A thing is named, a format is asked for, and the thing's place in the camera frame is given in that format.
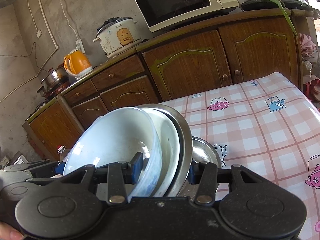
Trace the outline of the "left hand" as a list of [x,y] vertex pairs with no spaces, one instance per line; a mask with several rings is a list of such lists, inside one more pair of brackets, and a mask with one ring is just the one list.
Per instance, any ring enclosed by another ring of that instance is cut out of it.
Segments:
[[2,240],[22,240],[23,235],[12,226],[0,222],[0,239]]

